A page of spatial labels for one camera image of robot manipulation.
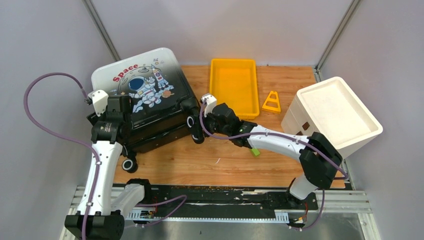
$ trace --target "suitcase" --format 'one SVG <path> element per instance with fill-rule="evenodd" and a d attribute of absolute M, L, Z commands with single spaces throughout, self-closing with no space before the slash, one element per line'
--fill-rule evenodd
<path fill-rule="evenodd" d="M 199 112 L 199 102 L 174 55 L 158 48 L 95 70 L 94 90 L 130 95 L 133 101 L 128 143 L 122 154 L 135 161 L 145 153 L 190 134 L 188 116 Z"/>

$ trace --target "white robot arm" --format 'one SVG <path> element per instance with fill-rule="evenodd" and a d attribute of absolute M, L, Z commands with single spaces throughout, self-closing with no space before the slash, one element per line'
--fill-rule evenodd
<path fill-rule="evenodd" d="M 115 169 L 123 144 L 132 128 L 131 98 L 128 95 L 108 96 L 102 90 L 90 93 L 95 113 L 89 116 L 92 147 L 99 155 L 91 156 L 85 190 L 76 215 L 67 215 L 65 227 L 81 238 L 118 240 L 124 232 L 124 220 L 134 206 L 145 198 L 145 181 L 132 179 L 124 191 L 111 202 Z M 86 216 L 86 231 L 83 218 Z"/>
<path fill-rule="evenodd" d="M 239 147 L 270 150 L 297 160 L 304 173 L 291 182 L 286 194 L 293 207 L 302 205 L 314 190 L 330 188 L 343 158 L 323 134 L 291 135 L 239 120 L 231 108 L 225 103 L 217 105 L 217 99 L 209 93 L 201 102 L 199 118 L 187 119 L 195 143 L 202 143 L 204 136 L 219 133 L 228 137 L 215 138 L 231 140 Z"/>

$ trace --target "white wall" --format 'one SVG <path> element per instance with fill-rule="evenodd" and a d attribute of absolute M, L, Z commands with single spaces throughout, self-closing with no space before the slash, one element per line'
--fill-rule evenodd
<path fill-rule="evenodd" d="M 49 72 L 75 75 L 90 90 L 91 73 L 113 60 L 79 0 L 0 3 L 0 239 L 57 239 L 89 151 L 35 127 L 23 106 L 27 86 Z M 30 110 L 53 130 L 90 141 L 79 88 L 65 77 L 40 82 Z"/>
<path fill-rule="evenodd" d="M 318 63 L 351 0 L 93 0 L 122 59 L 155 48 L 181 64 Z"/>
<path fill-rule="evenodd" d="M 323 68 L 384 128 L 347 160 L 383 240 L 423 238 L 423 13 L 422 0 L 362 1 Z"/>

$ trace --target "floor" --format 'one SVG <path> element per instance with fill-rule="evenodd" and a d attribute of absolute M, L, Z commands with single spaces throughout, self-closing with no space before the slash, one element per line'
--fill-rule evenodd
<path fill-rule="evenodd" d="M 209 89 L 209 66 L 182 66 L 185 76 L 198 99 Z M 316 83 L 311 67 L 256 67 L 259 106 L 270 91 L 277 91 L 281 113 L 261 111 L 252 122 L 275 131 L 283 131 L 281 121 L 296 92 Z M 137 155 L 138 170 L 122 170 L 123 157 L 115 172 L 115 183 L 132 178 L 149 179 L 152 184 L 207 186 L 288 187 L 293 178 L 302 174 L 301 165 L 292 158 L 267 150 L 253 157 L 247 148 L 229 140 L 206 138 L 203 144 L 193 143 L 190 136 L 176 140 L 147 153 Z M 342 180 L 333 188 L 344 188 Z"/>

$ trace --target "white box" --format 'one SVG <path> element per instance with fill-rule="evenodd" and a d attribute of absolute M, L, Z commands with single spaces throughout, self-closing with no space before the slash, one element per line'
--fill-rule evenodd
<path fill-rule="evenodd" d="M 344 159 L 383 131 L 379 121 L 338 76 L 297 91 L 281 127 L 294 135 L 324 134 Z"/>

